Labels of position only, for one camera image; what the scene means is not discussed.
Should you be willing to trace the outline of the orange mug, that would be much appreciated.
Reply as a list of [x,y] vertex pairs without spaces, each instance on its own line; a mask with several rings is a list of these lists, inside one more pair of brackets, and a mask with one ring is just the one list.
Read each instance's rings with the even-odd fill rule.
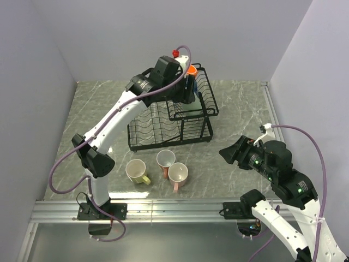
[[190,65],[189,66],[189,69],[188,69],[188,71],[187,71],[187,73],[186,73],[187,75],[191,75],[191,76],[193,76],[193,77],[197,77],[197,74],[198,74],[198,69],[194,66],[194,65]]

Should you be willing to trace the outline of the light pink mug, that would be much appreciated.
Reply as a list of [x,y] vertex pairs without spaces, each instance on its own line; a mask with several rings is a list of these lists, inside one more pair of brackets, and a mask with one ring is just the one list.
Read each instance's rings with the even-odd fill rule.
[[169,167],[168,178],[173,186],[173,192],[177,193],[188,179],[188,168],[183,163],[174,163]]

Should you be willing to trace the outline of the coral pink mug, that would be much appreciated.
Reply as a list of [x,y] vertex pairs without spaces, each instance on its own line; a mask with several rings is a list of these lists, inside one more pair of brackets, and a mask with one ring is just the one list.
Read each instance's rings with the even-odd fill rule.
[[161,150],[156,157],[157,164],[163,171],[163,177],[168,178],[168,171],[172,164],[176,161],[176,156],[171,150]]

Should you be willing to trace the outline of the green cup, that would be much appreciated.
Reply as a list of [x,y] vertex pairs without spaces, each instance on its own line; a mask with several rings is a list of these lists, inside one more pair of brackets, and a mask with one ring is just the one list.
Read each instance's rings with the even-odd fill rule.
[[180,106],[186,116],[196,116],[202,114],[201,102],[196,94],[194,94],[195,100],[190,104],[181,103]]

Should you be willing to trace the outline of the blue mug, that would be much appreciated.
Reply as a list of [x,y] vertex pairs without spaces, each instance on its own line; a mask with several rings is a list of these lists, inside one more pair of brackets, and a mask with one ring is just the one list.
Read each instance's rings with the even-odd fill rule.
[[194,92],[195,96],[198,97],[198,89],[197,89],[197,81],[196,81],[196,79],[193,80],[192,88],[193,88],[193,92]]

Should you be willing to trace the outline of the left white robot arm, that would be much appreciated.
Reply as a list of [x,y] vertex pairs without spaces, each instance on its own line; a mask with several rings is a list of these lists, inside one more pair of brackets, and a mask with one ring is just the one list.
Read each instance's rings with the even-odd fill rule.
[[112,109],[85,135],[75,134],[72,143],[88,176],[90,212],[96,219],[110,213],[108,174],[115,161],[107,154],[118,134],[153,103],[190,104],[194,91],[186,84],[191,58],[161,56],[153,68],[133,76]]

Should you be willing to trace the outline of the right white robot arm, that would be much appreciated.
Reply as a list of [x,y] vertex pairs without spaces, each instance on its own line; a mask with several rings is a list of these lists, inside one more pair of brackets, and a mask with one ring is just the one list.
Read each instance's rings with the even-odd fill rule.
[[292,153],[284,142],[261,142],[242,135],[219,154],[227,163],[255,170],[270,182],[272,191],[294,216],[299,230],[277,213],[257,189],[241,196],[240,211],[246,218],[262,221],[295,261],[348,261],[320,216],[321,206],[314,185],[293,168]]

